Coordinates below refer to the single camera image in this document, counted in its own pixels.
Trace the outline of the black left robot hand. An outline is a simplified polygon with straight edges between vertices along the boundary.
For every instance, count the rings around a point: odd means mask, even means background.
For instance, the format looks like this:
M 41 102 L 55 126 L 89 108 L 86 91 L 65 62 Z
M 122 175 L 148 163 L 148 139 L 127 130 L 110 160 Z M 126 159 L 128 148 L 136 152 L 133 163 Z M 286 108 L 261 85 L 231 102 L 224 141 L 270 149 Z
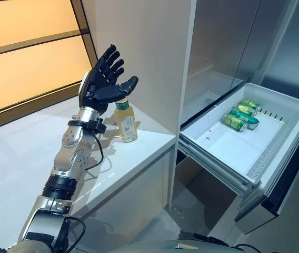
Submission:
M 89 107 L 102 115 L 110 103 L 129 96 L 137 86 L 138 77 L 132 76 L 124 83 L 117 79 L 124 73 L 124 60 L 115 45 L 111 45 L 89 71 L 79 92 L 79 107 Z

